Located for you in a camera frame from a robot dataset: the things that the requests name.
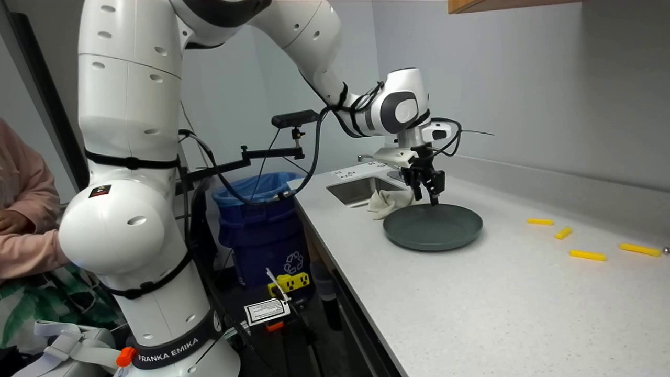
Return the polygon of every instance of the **dark gray plate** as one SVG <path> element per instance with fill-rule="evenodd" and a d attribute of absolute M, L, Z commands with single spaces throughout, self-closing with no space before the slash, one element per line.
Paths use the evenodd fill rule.
<path fill-rule="evenodd" d="M 384 220 L 386 236 L 414 251 L 451 251 L 473 243 L 482 233 L 482 218 L 459 205 L 413 205 Z"/>

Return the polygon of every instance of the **blue trash can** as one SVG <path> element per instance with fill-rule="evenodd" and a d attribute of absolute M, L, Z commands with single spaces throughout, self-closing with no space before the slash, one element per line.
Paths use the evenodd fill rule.
<path fill-rule="evenodd" d="M 213 192 L 219 212 L 218 241 L 234 249 L 234 271 L 243 287 L 271 283 L 266 267 L 296 275 L 310 266 L 296 198 L 280 197 L 294 177 L 298 175 L 291 171 L 277 171 L 234 182 L 241 197 L 261 200 L 253 205 L 241 204 L 227 189 Z"/>

